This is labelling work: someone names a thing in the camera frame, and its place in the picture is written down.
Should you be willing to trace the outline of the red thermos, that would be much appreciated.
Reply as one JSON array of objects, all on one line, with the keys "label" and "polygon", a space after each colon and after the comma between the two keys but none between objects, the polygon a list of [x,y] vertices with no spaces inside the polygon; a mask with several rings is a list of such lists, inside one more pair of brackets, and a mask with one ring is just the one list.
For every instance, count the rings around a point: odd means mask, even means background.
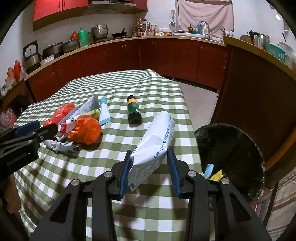
[{"label": "red thermos", "polygon": [[76,31],[73,31],[73,32],[72,32],[71,39],[72,39],[72,40],[74,40],[74,39],[77,40],[77,39],[78,39],[78,34],[76,33]]}]

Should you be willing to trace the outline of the teal plastic basket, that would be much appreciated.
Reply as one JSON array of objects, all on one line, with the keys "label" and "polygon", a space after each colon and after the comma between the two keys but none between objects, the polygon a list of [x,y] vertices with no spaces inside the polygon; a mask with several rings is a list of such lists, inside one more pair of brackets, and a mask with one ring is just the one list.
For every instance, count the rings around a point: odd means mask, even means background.
[{"label": "teal plastic basket", "polygon": [[278,58],[280,61],[285,62],[285,55],[287,51],[280,46],[273,43],[263,43],[263,48],[274,57]]}]

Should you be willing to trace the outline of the teal white tube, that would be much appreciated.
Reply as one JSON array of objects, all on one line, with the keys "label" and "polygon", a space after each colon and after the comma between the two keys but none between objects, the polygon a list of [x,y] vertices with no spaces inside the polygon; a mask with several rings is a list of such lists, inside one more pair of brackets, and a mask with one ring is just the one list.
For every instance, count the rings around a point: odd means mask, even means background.
[{"label": "teal white tube", "polygon": [[101,126],[111,121],[111,117],[108,110],[107,100],[105,97],[100,99],[100,116],[99,116],[99,124]]}]

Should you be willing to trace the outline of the silver snack wrapper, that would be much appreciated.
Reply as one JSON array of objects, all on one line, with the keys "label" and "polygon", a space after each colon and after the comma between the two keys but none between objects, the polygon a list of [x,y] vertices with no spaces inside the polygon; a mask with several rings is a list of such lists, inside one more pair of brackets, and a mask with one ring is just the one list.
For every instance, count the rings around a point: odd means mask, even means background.
[{"label": "silver snack wrapper", "polygon": [[84,104],[81,104],[78,107],[74,107],[73,110],[69,112],[61,121],[58,123],[58,133],[57,140],[63,141],[66,139],[67,133],[75,128],[75,121],[78,118],[87,118],[92,117],[96,120],[99,120],[100,117],[100,108],[98,95],[95,94]]}]

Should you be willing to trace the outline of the yellow wrapper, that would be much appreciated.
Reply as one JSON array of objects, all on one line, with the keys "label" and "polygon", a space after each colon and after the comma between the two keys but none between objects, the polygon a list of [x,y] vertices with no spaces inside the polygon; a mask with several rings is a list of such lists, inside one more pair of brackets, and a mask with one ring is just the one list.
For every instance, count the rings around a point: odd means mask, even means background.
[{"label": "yellow wrapper", "polygon": [[218,171],[216,174],[214,174],[210,180],[212,181],[219,181],[220,179],[223,178],[223,170]]}]

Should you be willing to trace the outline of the pink window curtain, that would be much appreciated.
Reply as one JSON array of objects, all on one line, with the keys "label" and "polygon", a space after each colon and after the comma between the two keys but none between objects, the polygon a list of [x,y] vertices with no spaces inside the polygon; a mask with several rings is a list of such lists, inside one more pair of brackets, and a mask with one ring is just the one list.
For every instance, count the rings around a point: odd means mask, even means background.
[{"label": "pink window curtain", "polygon": [[179,25],[184,31],[188,27],[197,27],[198,22],[209,24],[210,35],[222,37],[220,29],[226,32],[234,30],[234,14],[232,1],[177,1]]}]

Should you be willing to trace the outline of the red plastic bag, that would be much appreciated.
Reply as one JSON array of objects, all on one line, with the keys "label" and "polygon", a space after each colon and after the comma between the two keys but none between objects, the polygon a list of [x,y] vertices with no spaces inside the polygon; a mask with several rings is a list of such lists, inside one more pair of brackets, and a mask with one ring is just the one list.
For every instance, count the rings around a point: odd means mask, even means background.
[{"label": "red plastic bag", "polygon": [[65,117],[67,114],[69,114],[70,111],[72,111],[75,108],[75,105],[73,103],[66,104],[60,108],[58,108],[53,117],[51,119],[48,119],[43,123],[43,126],[50,125],[52,123],[58,125],[58,123]]}]

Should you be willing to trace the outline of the orange plastic bag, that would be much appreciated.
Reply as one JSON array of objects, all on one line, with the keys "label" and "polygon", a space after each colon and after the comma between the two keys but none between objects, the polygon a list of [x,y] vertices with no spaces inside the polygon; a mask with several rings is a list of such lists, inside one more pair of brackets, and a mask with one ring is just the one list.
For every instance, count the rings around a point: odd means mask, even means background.
[{"label": "orange plastic bag", "polygon": [[68,133],[69,140],[87,145],[98,142],[101,134],[101,125],[98,120],[92,117],[78,118],[76,124],[77,126]]}]

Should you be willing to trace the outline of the green label dark bottle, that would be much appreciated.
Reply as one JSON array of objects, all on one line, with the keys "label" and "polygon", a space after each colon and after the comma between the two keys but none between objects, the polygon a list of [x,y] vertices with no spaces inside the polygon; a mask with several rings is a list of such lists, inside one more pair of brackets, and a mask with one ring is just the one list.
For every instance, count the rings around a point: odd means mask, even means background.
[{"label": "green label dark bottle", "polygon": [[131,125],[139,125],[142,123],[142,115],[140,113],[139,105],[136,98],[133,95],[127,97],[127,115],[128,122]]}]

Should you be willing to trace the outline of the green thermos bottle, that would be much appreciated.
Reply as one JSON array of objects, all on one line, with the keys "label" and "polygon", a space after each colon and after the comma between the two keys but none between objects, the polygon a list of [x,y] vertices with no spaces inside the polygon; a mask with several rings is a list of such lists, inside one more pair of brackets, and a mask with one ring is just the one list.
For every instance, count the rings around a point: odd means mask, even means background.
[{"label": "green thermos bottle", "polygon": [[81,28],[78,33],[80,48],[88,46],[88,32]]}]

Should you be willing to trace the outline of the black trash bin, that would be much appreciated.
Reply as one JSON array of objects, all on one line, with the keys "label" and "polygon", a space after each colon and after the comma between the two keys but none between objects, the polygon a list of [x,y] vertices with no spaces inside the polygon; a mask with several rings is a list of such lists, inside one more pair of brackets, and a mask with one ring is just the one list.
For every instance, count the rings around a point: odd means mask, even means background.
[{"label": "black trash bin", "polygon": [[225,123],[205,125],[195,131],[202,171],[213,164],[211,175],[222,171],[247,202],[264,187],[265,161],[253,139]]}]

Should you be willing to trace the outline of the white pouch package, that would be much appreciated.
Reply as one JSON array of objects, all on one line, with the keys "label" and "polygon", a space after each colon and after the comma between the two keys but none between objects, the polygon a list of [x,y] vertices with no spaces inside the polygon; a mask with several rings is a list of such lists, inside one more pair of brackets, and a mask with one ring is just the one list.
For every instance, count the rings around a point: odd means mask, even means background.
[{"label": "white pouch package", "polygon": [[175,121],[167,111],[158,113],[132,152],[128,173],[131,191],[137,189],[162,163],[173,139]]}]

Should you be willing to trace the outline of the range hood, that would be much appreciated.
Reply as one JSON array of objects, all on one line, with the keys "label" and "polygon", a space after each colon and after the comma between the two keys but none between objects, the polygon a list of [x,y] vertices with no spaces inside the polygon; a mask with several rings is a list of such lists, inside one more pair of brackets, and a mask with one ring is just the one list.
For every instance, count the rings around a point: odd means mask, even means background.
[{"label": "range hood", "polygon": [[92,1],[82,15],[121,14],[136,7],[136,4],[119,1]]}]

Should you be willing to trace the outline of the striped curtain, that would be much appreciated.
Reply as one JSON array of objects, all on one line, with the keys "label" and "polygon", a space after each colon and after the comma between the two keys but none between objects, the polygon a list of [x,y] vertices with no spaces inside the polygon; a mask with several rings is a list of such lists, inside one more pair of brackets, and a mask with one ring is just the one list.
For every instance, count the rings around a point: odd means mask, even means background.
[{"label": "striped curtain", "polygon": [[295,169],[264,190],[252,207],[272,240],[295,240]]}]

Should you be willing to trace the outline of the steel stock pot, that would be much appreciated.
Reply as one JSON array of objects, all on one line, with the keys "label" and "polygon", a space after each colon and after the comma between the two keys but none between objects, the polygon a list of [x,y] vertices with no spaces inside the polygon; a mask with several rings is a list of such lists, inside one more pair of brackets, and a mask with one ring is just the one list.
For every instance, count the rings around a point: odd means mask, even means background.
[{"label": "steel stock pot", "polygon": [[107,25],[98,24],[91,28],[90,31],[92,38],[95,41],[107,39],[108,37],[108,27]]}]

